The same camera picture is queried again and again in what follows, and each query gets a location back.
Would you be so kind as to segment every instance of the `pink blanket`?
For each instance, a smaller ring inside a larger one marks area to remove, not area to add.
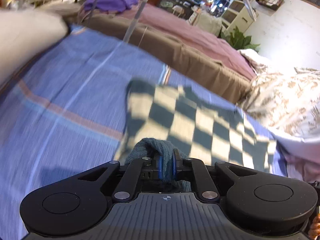
[[[121,16],[132,19],[138,7],[124,11]],[[186,45],[193,47],[210,58],[222,63],[249,80],[255,77],[243,56],[233,49],[225,40],[218,39],[211,33],[205,32],[196,26],[189,25],[185,20],[163,9],[147,4],[142,11],[139,22],[149,25],[164,33],[171,34]]]

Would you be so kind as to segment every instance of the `metal pole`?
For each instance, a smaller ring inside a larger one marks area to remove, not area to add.
[[[128,43],[129,42],[129,39],[133,33],[133,30],[135,29],[137,23],[138,23],[138,20],[140,18],[140,15],[141,15],[141,12],[143,10],[143,8],[145,7],[146,3],[148,2],[148,0],[143,0],[138,8],[138,11],[136,13],[136,15],[134,16],[132,22],[130,23],[125,35],[124,35],[124,38],[123,38],[123,41]]]
[[[89,13],[89,18],[88,18],[88,21],[87,21],[87,24],[86,24],[87,27],[89,26],[91,17],[92,17],[92,15],[93,15],[93,11],[95,10],[95,8],[96,8],[96,6],[97,6],[97,3],[98,3],[98,0],[94,0],[94,2],[93,2],[93,4],[92,4],[92,7],[91,7],[91,10],[90,10],[90,13]]]

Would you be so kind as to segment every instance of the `leaf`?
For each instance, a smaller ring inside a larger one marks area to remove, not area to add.
[[[235,39],[234,39],[234,37],[233,37],[233,33],[230,33],[230,42],[229,42],[229,44],[233,47],[233,44],[234,44],[234,41]]]
[[[235,44],[233,45],[233,48],[238,50],[238,49],[243,49],[243,41],[244,41],[244,36],[243,34],[239,36],[239,38],[235,41]]]
[[[243,46],[249,45],[251,42],[251,36],[246,36],[243,41]]]
[[[256,52],[259,52],[259,47],[260,44],[249,44],[247,46],[244,46],[244,49],[253,49],[255,50]]]
[[[239,33],[239,32],[240,32],[237,25],[236,25],[236,27],[234,28],[234,31],[235,31],[235,33]]]
[[[221,38],[231,45],[230,35],[226,36],[223,32],[221,32]]]
[[[238,40],[241,40],[242,42],[244,41],[244,35],[243,35],[243,33],[242,32],[235,32],[235,41],[234,41],[234,44],[236,44],[236,42],[238,41]]]
[[[222,38],[222,39],[224,39],[225,41],[227,40],[227,36],[226,36],[226,35],[224,35],[224,33],[223,33],[223,32],[221,32],[221,38]]]
[[[220,31],[219,31],[219,35],[218,35],[218,38],[219,38],[219,39],[222,39],[221,33],[222,33],[222,27],[220,28]]]

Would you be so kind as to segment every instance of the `ribbed plastic surface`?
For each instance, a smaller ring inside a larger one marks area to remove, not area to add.
[[[29,234],[25,240],[49,240]],[[130,203],[113,206],[107,218],[76,240],[262,240],[234,226],[216,204],[203,204],[193,193],[140,193]],[[273,240],[307,240],[302,233]]]

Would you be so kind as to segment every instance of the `checkered cloth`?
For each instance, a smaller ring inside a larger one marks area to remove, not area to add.
[[[255,133],[244,113],[200,100],[191,88],[154,86],[132,80],[128,85],[124,139],[115,158],[121,163],[143,138],[168,140],[206,165],[226,161],[271,171],[276,141]]]

